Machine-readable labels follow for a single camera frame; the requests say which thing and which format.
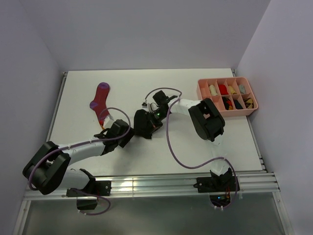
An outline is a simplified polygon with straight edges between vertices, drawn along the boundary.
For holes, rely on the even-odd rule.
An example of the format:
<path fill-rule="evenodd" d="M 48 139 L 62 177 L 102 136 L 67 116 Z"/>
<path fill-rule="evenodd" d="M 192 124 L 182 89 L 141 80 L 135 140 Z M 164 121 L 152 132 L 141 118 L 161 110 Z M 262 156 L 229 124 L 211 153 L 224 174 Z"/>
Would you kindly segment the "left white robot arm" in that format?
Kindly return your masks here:
<path fill-rule="evenodd" d="M 111 127 L 102 130 L 90 140 L 57 145 L 44 143 L 24 167 L 22 174 L 43 195 L 58 188 L 68 188 L 71 193 L 91 195 L 101 191 L 95 177 L 85 169 L 74 169 L 72 164 L 91 157 L 113 152 L 125 147 L 134 136 L 134 129 L 118 119 Z"/>

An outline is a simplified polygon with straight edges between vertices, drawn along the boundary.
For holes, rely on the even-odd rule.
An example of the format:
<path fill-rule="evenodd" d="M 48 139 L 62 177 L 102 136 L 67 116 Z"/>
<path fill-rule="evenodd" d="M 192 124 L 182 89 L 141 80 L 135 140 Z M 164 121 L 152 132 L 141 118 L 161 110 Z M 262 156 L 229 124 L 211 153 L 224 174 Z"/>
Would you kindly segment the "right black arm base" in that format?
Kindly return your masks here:
<path fill-rule="evenodd" d="M 225 208 L 232 202 L 231 192 L 237 195 L 240 186 L 238 178 L 233 174 L 231 168 L 226 173 L 217 175 L 210 171 L 209 177 L 198 177 L 193 185 L 198 193 L 218 193 L 210 195 L 210 201 L 214 207 Z"/>

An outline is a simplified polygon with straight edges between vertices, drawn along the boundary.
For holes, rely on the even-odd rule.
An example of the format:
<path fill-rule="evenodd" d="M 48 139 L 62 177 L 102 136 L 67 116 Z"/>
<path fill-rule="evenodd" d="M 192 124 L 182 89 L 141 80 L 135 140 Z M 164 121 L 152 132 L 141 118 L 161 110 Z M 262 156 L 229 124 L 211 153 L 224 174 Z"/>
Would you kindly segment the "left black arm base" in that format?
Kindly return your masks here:
<path fill-rule="evenodd" d="M 88 183 L 83 189 L 70 188 L 66 192 L 66 197 L 76 198 L 76 207 L 79 213 L 85 216 L 101 215 L 109 211 L 111 202 L 106 196 L 110 196 L 111 181 L 93 181 Z M 92 212 L 105 202 L 107 207 L 100 212 Z"/>

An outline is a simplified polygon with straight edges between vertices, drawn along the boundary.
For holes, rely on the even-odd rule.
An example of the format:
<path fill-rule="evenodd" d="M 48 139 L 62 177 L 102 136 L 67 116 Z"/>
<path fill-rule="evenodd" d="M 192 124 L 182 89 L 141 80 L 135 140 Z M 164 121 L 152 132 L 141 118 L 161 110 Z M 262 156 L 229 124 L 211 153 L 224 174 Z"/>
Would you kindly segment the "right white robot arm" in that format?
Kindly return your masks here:
<path fill-rule="evenodd" d="M 194 129 L 202 140 L 209 141 L 216 146 L 220 145 L 221 137 L 224 134 L 225 120 L 213 101 L 209 98 L 204 100 L 182 99 L 182 92 L 177 89 L 174 89 L 174 91 L 179 92 L 179 95 L 173 95 L 171 97 L 167 96 L 162 88 L 155 89 L 154 91 L 156 93 L 153 95 L 153 100 L 156 103 L 157 109 L 152 110 L 149 108 L 145 114 L 145 118 L 147 119 L 144 131 L 146 137 L 150 139 L 152 134 L 163 126 L 162 121 L 166 120 L 166 140 L 175 161 L 186 169 L 198 169 L 211 164 L 212 187 L 218 191 L 224 190 L 228 186 L 228 179 L 234 173 L 231 163 L 226 158 L 213 157 L 200 165 L 187 166 L 180 162 L 174 154 L 169 138 L 169 115 L 176 113 L 191 118 Z"/>

